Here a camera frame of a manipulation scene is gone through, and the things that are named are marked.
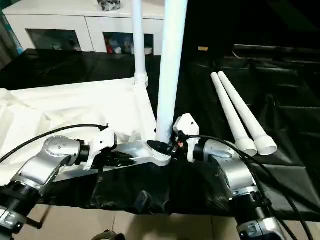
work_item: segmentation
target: black plastic sheet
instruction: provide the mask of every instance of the black plastic sheet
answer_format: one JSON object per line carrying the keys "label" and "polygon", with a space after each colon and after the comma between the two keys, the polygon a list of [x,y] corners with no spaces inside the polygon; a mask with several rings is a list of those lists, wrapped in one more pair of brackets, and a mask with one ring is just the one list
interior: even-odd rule
{"label": "black plastic sheet", "polygon": [[[157,113],[160,57],[146,58],[148,94]],[[288,188],[306,220],[320,221],[319,73],[312,65],[222,60],[206,57],[181,65],[175,119],[191,113],[200,133],[233,141],[210,73],[223,70],[253,114],[278,145],[277,153],[257,156]],[[134,57],[94,52],[28,50],[0,72],[1,88],[17,90],[60,84],[129,78]],[[278,214],[297,220],[284,197],[261,172]],[[159,167],[152,163],[89,175],[52,185],[41,203],[135,214],[183,213],[230,216],[219,181],[201,162],[185,159]]]}

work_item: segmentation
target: white pvc pipe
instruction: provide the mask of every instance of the white pvc pipe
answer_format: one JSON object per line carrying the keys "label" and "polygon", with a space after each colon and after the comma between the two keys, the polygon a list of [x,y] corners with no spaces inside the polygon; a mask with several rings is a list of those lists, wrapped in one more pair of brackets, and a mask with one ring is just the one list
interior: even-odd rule
{"label": "white pvc pipe", "polygon": [[143,30],[142,0],[132,0],[133,44],[135,74],[134,82],[148,85],[145,56],[145,35]]}
{"label": "white pvc pipe", "polygon": [[188,0],[166,0],[160,68],[156,140],[172,133]]}
{"label": "white pvc pipe", "polygon": [[258,120],[255,118],[253,113],[250,111],[246,103],[243,101],[235,87],[231,84],[227,76],[223,71],[218,73],[218,76],[231,98],[235,108],[240,114],[244,124],[248,128],[258,153],[262,156],[273,154],[277,151],[278,147],[275,141],[266,134],[265,130],[262,128]]}
{"label": "white pvc pipe", "polygon": [[241,120],[218,77],[218,74],[216,72],[211,73],[211,78],[233,134],[236,147],[253,157],[258,152],[254,141],[248,137],[248,134],[242,125]]}

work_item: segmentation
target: floor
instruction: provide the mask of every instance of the floor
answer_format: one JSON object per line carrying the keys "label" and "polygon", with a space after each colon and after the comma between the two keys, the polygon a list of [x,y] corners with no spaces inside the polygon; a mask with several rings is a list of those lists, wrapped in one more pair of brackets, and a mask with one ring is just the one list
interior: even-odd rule
{"label": "floor", "polygon": [[[127,240],[238,240],[236,222],[228,217],[173,214],[138,216],[123,211],[88,210],[76,207],[37,205],[29,217],[43,228],[24,226],[15,240],[91,240],[105,230],[123,233]],[[307,237],[299,222],[287,224],[299,240]],[[320,223],[309,222],[315,240],[320,240]]]}

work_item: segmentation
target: black cable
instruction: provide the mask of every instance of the black cable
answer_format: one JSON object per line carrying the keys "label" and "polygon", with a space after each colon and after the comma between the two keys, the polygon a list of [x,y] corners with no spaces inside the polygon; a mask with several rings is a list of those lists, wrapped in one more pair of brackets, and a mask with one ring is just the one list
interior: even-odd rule
{"label": "black cable", "polygon": [[[230,144],[227,141],[224,141],[222,139],[219,139],[217,137],[214,136],[207,136],[207,135],[187,135],[186,136],[187,139],[194,139],[194,138],[202,138],[202,139],[211,139],[211,140],[215,140],[219,143],[222,143],[226,146],[228,146],[229,148],[233,149],[236,153],[239,154],[239,156],[241,157],[241,159],[244,161],[244,163],[247,165],[247,167],[249,168],[250,172],[252,173],[252,177],[255,180],[256,186],[259,189],[259,191],[261,191],[261,195],[264,198],[267,198],[260,180],[258,179],[258,177],[255,174],[255,171],[253,169],[253,166],[251,165],[251,163],[249,161],[247,161],[247,159],[252,160],[255,164],[257,164],[259,167],[261,167],[261,169],[263,169],[265,171],[265,173],[274,181],[275,184],[277,184],[278,186],[282,186],[282,184],[273,176],[273,174],[269,171],[269,169],[267,169],[262,163],[258,162],[257,160],[255,160],[252,156],[249,156],[248,154],[246,154],[245,152],[237,149],[235,146],[233,146],[232,144]],[[290,197],[287,196],[287,194],[285,194],[283,191],[281,191],[282,195],[285,197],[285,199],[287,200],[287,202],[289,203],[289,205],[292,207],[293,211],[295,214],[297,214],[300,223],[308,237],[309,240],[314,240],[311,231],[307,225],[307,223],[305,222],[305,220],[303,219],[300,211],[298,210],[297,206],[295,205],[295,203],[292,201],[292,199]]]}
{"label": "black cable", "polygon": [[298,240],[297,237],[295,236],[295,234],[291,231],[291,229],[288,227],[288,225],[285,223],[285,221],[283,221],[278,214],[276,213],[276,211],[271,208],[271,212],[274,215],[274,217],[279,221],[279,223],[282,225],[282,227],[284,228],[284,230],[289,234],[289,236],[292,238],[292,240]]}
{"label": "black cable", "polygon": [[8,157],[10,157],[12,154],[14,154],[15,152],[17,152],[18,150],[22,149],[23,147],[27,146],[28,144],[31,144],[41,138],[44,138],[46,136],[49,136],[51,134],[55,134],[57,132],[63,131],[63,130],[67,130],[67,129],[74,129],[74,128],[98,128],[100,131],[103,131],[107,128],[107,126],[102,126],[102,125],[97,125],[97,124],[78,124],[78,125],[71,125],[71,126],[64,126],[64,127],[60,127],[58,129],[54,129],[52,131],[48,131],[44,134],[41,134],[39,136],[36,136],[24,143],[22,143],[21,145],[17,146],[15,149],[11,150],[10,152],[8,152],[6,155],[4,155],[2,158],[0,158],[0,164],[6,160]]}

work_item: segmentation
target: glass cabinet door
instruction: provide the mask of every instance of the glass cabinet door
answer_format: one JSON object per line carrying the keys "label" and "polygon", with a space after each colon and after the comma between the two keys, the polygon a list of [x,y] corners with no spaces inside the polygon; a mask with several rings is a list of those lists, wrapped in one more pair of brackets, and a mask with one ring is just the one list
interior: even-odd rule
{"label": "glass cabinet door", "polygon": [[[106,52],[108,54],[135,54],[133,33],[103,32]],[[144,53],[153,55],[154,35],[144,35]]]}
{"label": "glass cabinet door", "polygon": [[74,30],[27,29],[36,49],[81,51]]}
{"label": "glass cabinet door", "polygon": [[7,19],[23,50],[94,50],[84,16],[8,14]]}
{"label": "glass cabinet door", "polygon": [[[134,54],[132,18],[85,17],[95,52]],[[162,52],[163,19],[143,19],[144,52],[159,56]]]}

